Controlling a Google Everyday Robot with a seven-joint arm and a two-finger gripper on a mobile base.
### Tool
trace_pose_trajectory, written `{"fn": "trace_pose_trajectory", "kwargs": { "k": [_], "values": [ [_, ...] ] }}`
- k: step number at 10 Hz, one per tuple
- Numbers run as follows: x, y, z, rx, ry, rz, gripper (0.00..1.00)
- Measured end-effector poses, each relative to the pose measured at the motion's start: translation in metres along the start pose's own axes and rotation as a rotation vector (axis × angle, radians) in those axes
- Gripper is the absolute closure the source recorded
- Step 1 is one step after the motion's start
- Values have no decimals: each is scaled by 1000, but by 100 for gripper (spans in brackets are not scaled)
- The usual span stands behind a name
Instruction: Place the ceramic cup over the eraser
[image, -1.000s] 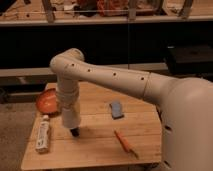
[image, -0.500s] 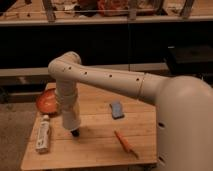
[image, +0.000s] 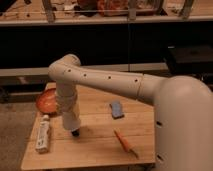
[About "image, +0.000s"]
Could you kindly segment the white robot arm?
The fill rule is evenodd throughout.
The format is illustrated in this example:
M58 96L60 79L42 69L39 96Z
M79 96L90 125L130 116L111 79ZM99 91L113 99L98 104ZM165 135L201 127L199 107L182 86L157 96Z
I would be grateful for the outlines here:
M80 128L78 85L114 93L154 108L155 171L213 171L213 91L202 81L86 69L73 54L51 63L48 74L66 130Z

